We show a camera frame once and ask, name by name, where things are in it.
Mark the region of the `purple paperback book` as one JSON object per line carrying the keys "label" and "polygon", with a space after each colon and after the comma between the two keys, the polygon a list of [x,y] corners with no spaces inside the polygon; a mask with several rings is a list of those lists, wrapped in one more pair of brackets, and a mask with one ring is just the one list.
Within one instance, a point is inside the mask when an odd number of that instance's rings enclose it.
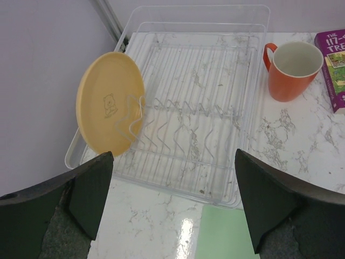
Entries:
{"label": "purple paperback book", "polygon": [[344,29],[317,33],[315,46],[324,59],[322,74],[335,114],[344,114]]}

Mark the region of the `left aluminium frame post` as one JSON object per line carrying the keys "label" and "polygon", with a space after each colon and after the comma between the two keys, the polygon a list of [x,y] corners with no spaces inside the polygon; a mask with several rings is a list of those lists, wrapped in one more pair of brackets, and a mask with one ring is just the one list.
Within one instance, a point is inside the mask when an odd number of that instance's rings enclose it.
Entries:
{"label": "left aluminium frame post", "polygon": [[111,4],[107,0],[95,0],[94,6],[101,18],[104,26],[108,30],[113,41],[118,43],[123,33],[123,27],[121,26]]}

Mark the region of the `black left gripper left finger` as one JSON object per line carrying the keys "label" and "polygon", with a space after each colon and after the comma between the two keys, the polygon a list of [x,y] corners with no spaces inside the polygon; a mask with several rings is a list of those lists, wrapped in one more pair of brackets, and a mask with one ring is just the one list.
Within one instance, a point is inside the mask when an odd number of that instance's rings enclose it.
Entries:
{"label": "black left gripper left finger", "polygon": [[1,258],[87,258],[111,183],[114,157],[1,196]]}

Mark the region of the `tan plate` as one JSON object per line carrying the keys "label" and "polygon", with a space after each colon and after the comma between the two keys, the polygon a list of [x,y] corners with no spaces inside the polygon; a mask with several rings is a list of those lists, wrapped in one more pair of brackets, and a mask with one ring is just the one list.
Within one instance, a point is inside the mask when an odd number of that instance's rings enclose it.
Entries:
{"label": "tan plate", "polygon": [[141,72],[128,55],[109,52],[85,71],[77,91],[79,131],[97,154],[119,156],[136,141],[145,106]]}

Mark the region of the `orange mug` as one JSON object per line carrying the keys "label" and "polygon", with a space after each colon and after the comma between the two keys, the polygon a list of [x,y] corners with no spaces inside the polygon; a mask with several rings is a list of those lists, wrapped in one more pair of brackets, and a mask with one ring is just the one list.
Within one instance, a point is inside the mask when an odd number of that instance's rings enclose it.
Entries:
{"label": "orange mug", "polygon": [[268,90],[279,102],[289,102],[301,95],[324,64],[322,52],[306,42],[288,42],[277,46],[267,43],[263,54],[268,71]]}

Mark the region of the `green clipboard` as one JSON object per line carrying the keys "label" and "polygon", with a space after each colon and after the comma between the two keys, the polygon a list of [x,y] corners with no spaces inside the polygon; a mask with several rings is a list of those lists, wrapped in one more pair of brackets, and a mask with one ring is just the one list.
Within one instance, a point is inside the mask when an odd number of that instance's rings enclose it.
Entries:
{"label": "green clipboard", "polygon": [[259,258],[241,209],[204,206],[195,258]]}

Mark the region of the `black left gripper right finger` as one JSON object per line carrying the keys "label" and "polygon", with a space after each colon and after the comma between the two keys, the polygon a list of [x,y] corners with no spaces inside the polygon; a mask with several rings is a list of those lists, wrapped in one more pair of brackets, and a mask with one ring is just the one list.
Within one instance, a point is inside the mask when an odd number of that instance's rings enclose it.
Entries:
{"label": "black left gripper right finger", "polygon": [[235,170],[255,254],[344,258],[344,195],[275,169],[241,149]]}

